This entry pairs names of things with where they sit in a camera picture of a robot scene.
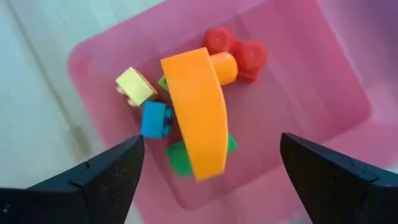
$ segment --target plastic bin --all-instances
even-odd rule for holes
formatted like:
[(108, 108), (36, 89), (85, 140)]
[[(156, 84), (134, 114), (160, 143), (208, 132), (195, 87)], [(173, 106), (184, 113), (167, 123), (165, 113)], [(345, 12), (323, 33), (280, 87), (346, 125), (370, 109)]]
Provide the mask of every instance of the plastic bin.
[(145, 223), (279, 223), (303, 212), (284, 170), (281, 132), (376, 166), (396, 162), (398, 14), (391, 1), (169, 0), (79, 44), (72, 82), (107, 147), (139, 134), (141, 115), (116, 91), (132, 66), (156, 86), (159, 60), (201, 47), (207, 28), (229, 28), (269, 52), (256, 83), (223, 86), (238, 150), (225, 173), (196, 183), (171, 170), (163, 140), (146, 139), (134, 201)]

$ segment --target floor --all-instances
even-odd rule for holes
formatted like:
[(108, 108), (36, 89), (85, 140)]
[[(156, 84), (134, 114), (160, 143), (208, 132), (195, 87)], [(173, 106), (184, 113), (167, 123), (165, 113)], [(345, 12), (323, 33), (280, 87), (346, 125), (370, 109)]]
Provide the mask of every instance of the floor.
[[(28, 187), (103, 150), (67, 75), (82, 40), (161, 0), (0, 0), (0, 186)], [(142, 223), (135, 208), (126, 223)]]

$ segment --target toy block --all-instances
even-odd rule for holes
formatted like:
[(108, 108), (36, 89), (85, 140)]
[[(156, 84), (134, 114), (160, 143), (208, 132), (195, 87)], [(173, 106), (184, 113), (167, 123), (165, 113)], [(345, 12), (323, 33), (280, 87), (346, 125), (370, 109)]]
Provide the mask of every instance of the toy block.
[(126, 95), (131, 106), (140, 106), (146, 100), (154, 100), (157, 92), (152, 85), (135, 69), (128, 68), (116, 79), (117, 91)]
[(207, 49), (160, 62), (196, 180), (222, 174), (228, 148), (226, 106)]
[(141, 134), (147, 138), (162, 139), (170, 134), (168, 124), (173, 110), (167, 108), (165, 103), (145, 101), (142, 110)]
[[(232, 134), (228, 134), (228, 154), (237, 149), (236, 142)], [(183, 141), (177, 142), (169, 146), (166, 150), (172, 169), (180, 177), (188, 177), (193, 174), (191, 162), (189, 160), (187, 148)]]
[(238, 79), (246, 83), (256, 81), (261, 68), (267, 62), (267, 50), (263, 43), (237, 40), (224, 27), (209, 29), (205, 34), (203, 46), (212, 55), (225, 51), (231, 53), (238, 63)]
[(217, 74), (220, 85), (235, 82), (238, 76), (238, 64), (228, 52), (220, 52), (210, 56), (211, 64)]
[(166, 78), (162, 76), (160, 80), (157, 82), (164, 90), (169, 91), (169, 87), (167, 86)]

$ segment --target orange block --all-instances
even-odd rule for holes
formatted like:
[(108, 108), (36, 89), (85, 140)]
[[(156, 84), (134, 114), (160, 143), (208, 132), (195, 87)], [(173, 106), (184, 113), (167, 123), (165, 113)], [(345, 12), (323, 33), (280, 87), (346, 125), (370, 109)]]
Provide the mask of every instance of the orange block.
[(207, 49), (160, 62), (196, 180), (222, 174), (228, 123), (223, 92)]
[(226, 85), (236, 81), (238, 76), (238, 64), (235, 58), (228, 52), (220, 52), (210, 56), (211, 64), (217, 74), (220, 85)]

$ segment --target red block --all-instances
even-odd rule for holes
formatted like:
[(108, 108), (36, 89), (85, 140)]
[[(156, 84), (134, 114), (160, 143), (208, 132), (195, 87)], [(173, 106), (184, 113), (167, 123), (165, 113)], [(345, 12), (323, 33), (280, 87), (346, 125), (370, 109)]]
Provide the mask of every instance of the red block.
[(225, 51), (232, 54), (238, 64), (238, 79), (247, 83), (257, 80), (261, 68), (267, 61), (267, 50), (263, 43), (255, 40), (237, 40), (224, 27), (209, 29), (203, 45), (210, 55)]

